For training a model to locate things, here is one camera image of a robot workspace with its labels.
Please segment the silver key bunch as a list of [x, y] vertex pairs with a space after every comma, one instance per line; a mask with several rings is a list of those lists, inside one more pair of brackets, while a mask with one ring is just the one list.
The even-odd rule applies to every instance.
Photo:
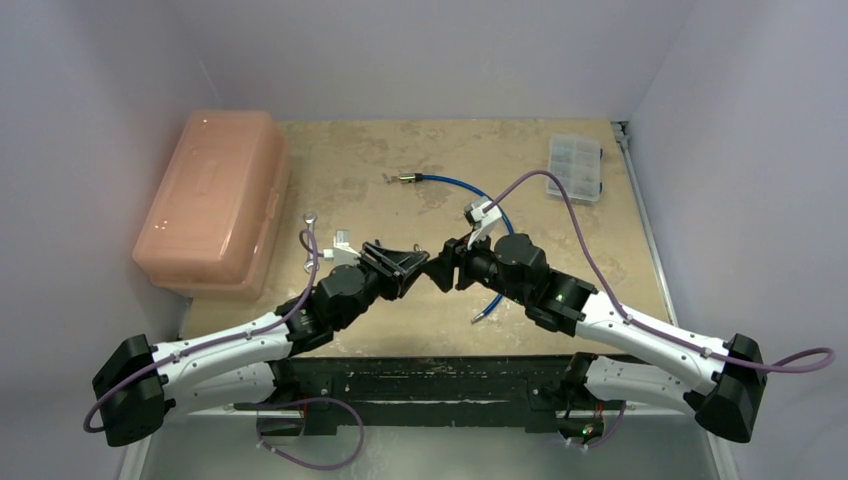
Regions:
[[388, 175], [386, 173], [382, 173], [381, 176], [382, 176], [382, 178], [383, 178], [383, 180], [385, 181], [386, 184], [393, 184], [393, 183], [399, 183], [400, 182], [400, 178], [397, 175]]

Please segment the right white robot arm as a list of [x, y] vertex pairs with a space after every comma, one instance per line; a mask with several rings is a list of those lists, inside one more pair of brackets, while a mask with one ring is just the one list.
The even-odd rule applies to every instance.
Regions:
[[634, 362], [578, 353], [561, 381], [564, 399], [658, 406], [693, 416], [708, 432], [748, 443], [767, 375], [753, 368], [759, 345], [736, 334], [722, 340], [695, 334], [627, 310], [593, 284], [549, 266], [525, 234], [496, 243], [446, 241], [423, 271], [444, 292], [484, 286], [522, 306], [544, 330], [612, 346]]

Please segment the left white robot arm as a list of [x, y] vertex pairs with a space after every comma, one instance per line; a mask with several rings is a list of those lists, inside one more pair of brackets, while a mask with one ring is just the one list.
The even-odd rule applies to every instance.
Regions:
[[83, 429], [125, 446], [178, 414], [225, 403], [266, 401], [284, 409], [298, 382], [274, 362], [313, 351], [348, 328], [378, 299], [403, 297], [429, 259], [419, 247], [391, 250], [366, 242], [350, 264], [310, 279], [300, 296], [258, 318], [194, 340], [123, 340], [94, 375], [96, 400]]

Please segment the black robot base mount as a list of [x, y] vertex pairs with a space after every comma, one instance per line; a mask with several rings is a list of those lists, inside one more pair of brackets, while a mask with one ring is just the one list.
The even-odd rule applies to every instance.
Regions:
[[340, 426], [521, 428], [580, 434], [578, 419], [622, 403], [586, 386], [594, 355], [292, 358], [271, 363], [268, 403], [303, 409], [304, 434]]

